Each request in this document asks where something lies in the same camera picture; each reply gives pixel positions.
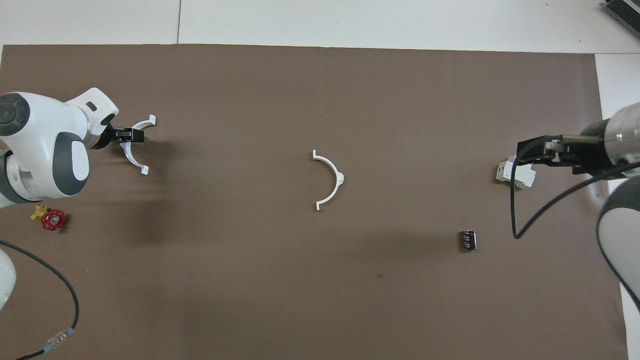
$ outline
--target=small black chip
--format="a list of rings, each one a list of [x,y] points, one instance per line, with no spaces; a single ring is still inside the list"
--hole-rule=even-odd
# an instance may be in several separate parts
[[[467,251],[478,249],[478,235],[473,230],[460,233],[462,235],[462,247]]]

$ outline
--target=black cable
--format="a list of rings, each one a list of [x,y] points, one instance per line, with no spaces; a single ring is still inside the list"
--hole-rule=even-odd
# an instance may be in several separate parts
[[[631,163],[631,164],[624,164],[624,165],[619,165],[617,167],[614,167],[608,171],[605,171],[601,174],[598,174],[594,177],[592,177],[591,179],[585,180],[579,184],[576,184],[574,186],[572,186],[571,188],[565,190],[564,192],[560,193],[558,196],[554,197],[551,201],[549,201],[548,203],[546,203],[542,208],[540,208],[540,210],[538,210],[530,219],[529,221],[527,221],[527,223],[522,227],[522,230],[520,230],[520,232],[518,232],[516,230],[516,210],[515,210],[515,172],[516,172],[516,167],[517,167],[517,163],[520,161],[520,158],[522,157],[523,154],[525,154],[526,152],[528,152],[529,150],[533,149],[536,146],[541,145],[542,143],[551,141],[551,140],[562,140],[562,135],[557,135],[557,136],[545,136],[543,138],[537,139],[531,143],[528,143],[526,146],[524,146],[522,148],[521,151],[518,152],[518,154],[516,155],[516,158],[513,161],[513,166],[511,167],[511,182],[509,184],[510,187],[510,199],[511,199],[511,231],[513,233],[513,237],[516,239],[521,238],[524,233],[530,228],[530,226],[533,225],[533,223],[535,223],[537,221],[537,219],[546,212],[546,210],[549,210],[549,208],[551,208],[553,205],[555,205],[557,202],[559,202],[560,200],[564,199],[565,197],[573,194],[574,192],[580,190],[581,188],[588,186],[590,184],[593,184],[597,181],[600,181],[602,179],[605,179],[609,176],[612,175],[616,175],[619,174],[621,172],[624,171],[629,171],[632,170],[634,168],[638,168],[640,167],[640,162],[637,163]]]
[[[31,355],[25,355],[25,356],[19,357],[19,358],[17,358],[16,360],[33,359],[34,357],[36,357],[36,356],[38,356],[38,355],[42,355],[42,354],[44,354],[44,350],[40,350],[40,351],[38,351],[38,352],[34,352],[34,353],[33,353],[33,354],[31,354]]]
[[[12,243],[8,243],[4,240],[0,240],[0,245],[4,245],[6,247],[9,247],[13,250],[16,250],[17,252],[22,253],[23,255],[27,255],[28,257],[30,257],[31,259],[34,259],[35,261],[39,262],[42,266],[46,267],[47,269],[49,269],[52,273],[56,274],[56,276],[58,276],[58,278],[60,278],[60,280],[62,280],[62,282],[65,283],[65,285],[67,285],[67,288],[69,289],[69,292],[71,293],[71,296],[74,299],[74,307],[75,307],[75,311],[76,314],[74,315],[74,321],[71,325],[71,329],[75,329],[76,328],[76,324],[78,323],[78,317],[80,315],[80,305],[78,303],[78,297],[76,295],[76,291],[74,290],[74,287],[71,285],[71,283],[69,282],[69,280],[67,280],[67,278],[62,275],[56,268],[54,268],[53,266],[49,265],[46,261],[44,261],[43,259],[40,259],[38,256],[36,256],[35,254],[32,254],[31,252],[24,250],[23,248],[14,245]],[[22,359],[32,359],[36,356],[42,355],[44,353],[44,350],[40,350],[38,352],[34,352],[31,355],[26,355],[23,357],[18,358],[17,360],[22,360]]]

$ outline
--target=black ribbed object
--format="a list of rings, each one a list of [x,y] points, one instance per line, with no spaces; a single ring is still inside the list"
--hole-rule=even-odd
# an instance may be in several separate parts
[[[607,0],[604,10],[640,38],[640,0]]]

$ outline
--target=white curved bracket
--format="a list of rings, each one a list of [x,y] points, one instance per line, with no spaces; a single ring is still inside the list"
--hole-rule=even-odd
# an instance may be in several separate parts
[[[142,130],[147,126],[154,126],[155,124],[156,124],[156,117],[154,115],[149,115],[149,120],[141,121],[133,125],[131,128]],[[141,174],[147,175],[149,173],[149,167],[146,165],[142,165],[141,163],[138,163],[136,159],[133,158],[133,154],[131,154],[131,143],[130,142],[121,143],[120,146],[122,146],[122,149],[124,149],[124,155],[127,156],[127,159],[129,160],[129,162],[139,167],[141,169],[140,170]]]
[[[329,160],[329,159],[327,159],[327,158],[325,158],[323,156],[316,155],[316,150],[315,149],[314,149],[313,159],[325,162],[327,165],[329,165],[329,167],[331,167],[333,172],[335,172],[335,188],[333,188],[333,191],[331,192],[331,195],[327,196],[326,198],[324,198],[324,199],[322,199],[320,201],[316,201],[316,211],[320,211],[320,204],[324,204],[325,202],[331,200],[331,198],[338,191],[338,186],[342,185],[342,183],[344,182],[344,174],[342,172],[338,171],[338,169],[331,162],[331,160]]]

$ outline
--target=red knob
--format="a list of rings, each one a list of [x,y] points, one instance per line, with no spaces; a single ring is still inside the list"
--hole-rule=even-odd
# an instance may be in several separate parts
[[[59,229],[65,222],[67,222],[65,212],[58,209],[52,209],[42,217],[42,227],[47,230]]]

